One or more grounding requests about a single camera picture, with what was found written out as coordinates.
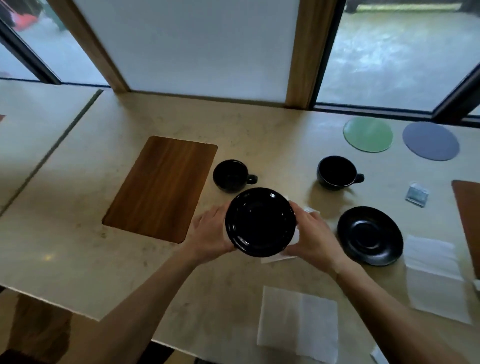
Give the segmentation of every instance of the rectangular wooden board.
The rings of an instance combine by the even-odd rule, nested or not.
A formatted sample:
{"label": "rectangular wooden board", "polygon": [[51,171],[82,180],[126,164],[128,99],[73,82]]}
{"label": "rectangular wooden board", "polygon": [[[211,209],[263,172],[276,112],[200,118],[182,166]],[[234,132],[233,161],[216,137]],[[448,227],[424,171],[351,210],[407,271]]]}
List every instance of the rectangular wooden board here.
{"label": "rectangular wooden board", "polygon": [[218,147],[151,136],[103,218],[103,224],[181,243]]}
{"label": "rectangular wooden board", "polygon": [[475,275],[480,279],[480,183],[452,181],[452,187]]}

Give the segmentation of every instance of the person's left arm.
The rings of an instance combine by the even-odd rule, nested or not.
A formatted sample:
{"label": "person's left arm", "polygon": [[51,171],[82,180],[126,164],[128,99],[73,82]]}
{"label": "person's left arm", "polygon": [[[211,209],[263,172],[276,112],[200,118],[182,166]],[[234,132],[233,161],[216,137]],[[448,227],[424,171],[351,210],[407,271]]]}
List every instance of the person's left arm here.
{"label": "person's left arm", "polygon": [[214,207],[196,217],[192,222],[193,233],[181,248],[71,348],[61,363],[136,363],[168,305],[193,270],[235,250],[223,238],[227,209],[228,204]]}

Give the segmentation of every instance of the napkin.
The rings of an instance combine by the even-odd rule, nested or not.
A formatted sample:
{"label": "napkin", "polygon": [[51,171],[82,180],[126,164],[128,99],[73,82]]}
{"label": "napkin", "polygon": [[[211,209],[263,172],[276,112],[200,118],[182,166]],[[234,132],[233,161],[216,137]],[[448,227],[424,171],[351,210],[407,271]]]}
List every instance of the napkin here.
{"label": "napkin", "polygon": [[257,345],[335,364],[338,359],[337,303],[264,286]]}
{"label": "napkin", "polygon": [[[313,208],[308,206],[305,207],[304,210],[309,213],[314,211],[320,213],[319,211],[314,210]],[[299,231],[299,228],[296,227],[295,233],[293,234],[293,238],[289,245],[296,244],[299,242],[299,240],[300,240],[300,231]],[[272,263],[272,262],[277,262],[279,260],[285,260],[285,259],[291,259],[291,258],[296,258],[296,256],[289,256],[289,255],[283,255],[282,253],[278,253],[272,256],[268,256],[266,258],[261,258],[260,261],[262,262],[262,264],[265,264],[265,263]]]}
{"label": "napkin", "polygon": [[403,254],[412,307],[471,325],[455,247],[409,235]]}
{"label": "napkin", "polygon": [[370,355],[372,356],[372,358],[375,360],[377,364],[388,364],[387,358],[385,358],[384,353],[382,353],[378,345],[375,346],[375,349],[373,349]]}

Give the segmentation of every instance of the black plate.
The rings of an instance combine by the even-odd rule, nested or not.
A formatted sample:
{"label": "black plate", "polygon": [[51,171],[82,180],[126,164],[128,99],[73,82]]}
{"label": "black plate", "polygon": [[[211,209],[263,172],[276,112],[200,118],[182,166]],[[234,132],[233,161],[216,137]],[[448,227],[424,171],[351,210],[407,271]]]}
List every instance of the black plate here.
{"label": "black plate", "polygon": [[353,260],[387,266],[403,253],[402,233],[394,221],[373,207],[354,207],[338,221],[338,238]]}
{"label": "black plate", "polygon": [[225,217],[227,234],[245,254],[263,258],[280,253],[293,238],[297,220],[290,203],[268,188],[235,197]]}

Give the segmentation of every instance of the wooden floor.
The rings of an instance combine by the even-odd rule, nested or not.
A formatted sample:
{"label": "wooden floor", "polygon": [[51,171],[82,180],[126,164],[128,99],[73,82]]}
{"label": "wooden floor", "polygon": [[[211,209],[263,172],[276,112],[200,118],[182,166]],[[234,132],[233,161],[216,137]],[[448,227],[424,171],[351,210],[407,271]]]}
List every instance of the wooden floor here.
{"label": "wooden floor", "polygon": [[[61,364],[95,320],[5,289],[0,293],[0,364]],[[151,342],[139,364],[192,364],[194,357]]]}

